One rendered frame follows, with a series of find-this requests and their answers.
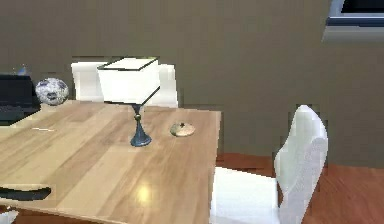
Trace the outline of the round tan lid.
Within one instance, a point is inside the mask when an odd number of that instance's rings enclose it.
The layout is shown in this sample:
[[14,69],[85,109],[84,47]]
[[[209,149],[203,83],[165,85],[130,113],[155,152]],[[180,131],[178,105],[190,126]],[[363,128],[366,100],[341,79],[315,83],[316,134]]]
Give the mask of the round tan lid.
[[195,127],[190,123],[175,123],[170,128],[170,133],[175,137],[191,136],[195,132]]

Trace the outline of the white shade table lamp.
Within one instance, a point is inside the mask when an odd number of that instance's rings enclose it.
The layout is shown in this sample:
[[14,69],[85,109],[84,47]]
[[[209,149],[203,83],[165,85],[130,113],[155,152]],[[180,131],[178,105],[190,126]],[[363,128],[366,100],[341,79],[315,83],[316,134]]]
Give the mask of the white shade table lamp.
[[104,101],[130,105],[136,121],[130,143],[134,147],[148,145],[152,139],[141,125],[140,109],[159,90],[158,57],[122,57],[97,67]]

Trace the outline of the light wooden table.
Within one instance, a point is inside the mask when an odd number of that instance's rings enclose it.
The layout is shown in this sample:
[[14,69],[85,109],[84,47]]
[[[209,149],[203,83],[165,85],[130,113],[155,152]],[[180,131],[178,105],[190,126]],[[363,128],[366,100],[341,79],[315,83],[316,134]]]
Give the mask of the light wooden table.
[[[69,101],[0,127],[0,186],[52,189],[43,201],[0,199],[15,224],[208,224],[221,114],[147,107],[152,141],[130,144],[126,105]],[[175,123],[195,132],[175,137]]]

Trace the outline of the white chair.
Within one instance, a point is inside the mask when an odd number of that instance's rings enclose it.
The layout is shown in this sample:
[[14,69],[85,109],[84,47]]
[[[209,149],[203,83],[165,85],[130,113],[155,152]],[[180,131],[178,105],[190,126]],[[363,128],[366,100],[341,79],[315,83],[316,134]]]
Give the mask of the white chair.
[[321,118],[299,106],[274,158],[273,177],[215,169],[209,224],[302,224],[327,152]]
[[[101,102],[104,99],[97,72],[97,67],[103,64],[105,64],[105,61],[75,62],[71,64],[76,100]],[[175,66],[160,64],[159,74],[160,90],[146,105],[178,108]]]

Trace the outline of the blue white patterned ball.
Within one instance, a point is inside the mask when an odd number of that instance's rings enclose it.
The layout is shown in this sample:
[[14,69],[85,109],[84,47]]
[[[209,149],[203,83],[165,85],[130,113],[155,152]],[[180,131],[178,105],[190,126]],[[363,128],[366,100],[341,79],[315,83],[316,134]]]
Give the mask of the blue white patterned ball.
[[49,106],[63,104],[69,97],[69,87],[58,78],[45,78],[40,80],[35,87],[36,95],[41,103]]

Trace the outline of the black laptop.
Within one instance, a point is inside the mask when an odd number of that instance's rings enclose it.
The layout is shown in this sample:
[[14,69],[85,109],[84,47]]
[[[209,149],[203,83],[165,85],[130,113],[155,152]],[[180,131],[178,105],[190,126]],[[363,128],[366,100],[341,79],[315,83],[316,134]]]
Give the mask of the black laptop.
[[0,74],[0,126],[10,126],[41,109],[29,76]]

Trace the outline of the black curved flat object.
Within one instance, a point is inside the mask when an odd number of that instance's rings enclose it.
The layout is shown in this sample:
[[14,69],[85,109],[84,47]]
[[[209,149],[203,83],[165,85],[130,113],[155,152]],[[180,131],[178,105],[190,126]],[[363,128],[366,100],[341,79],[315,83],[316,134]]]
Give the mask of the black curved flat object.
[[20,190],[0,187],[0,198],[17,201],[44,200],[52,192],[50,187],[43,187],[31,190]]

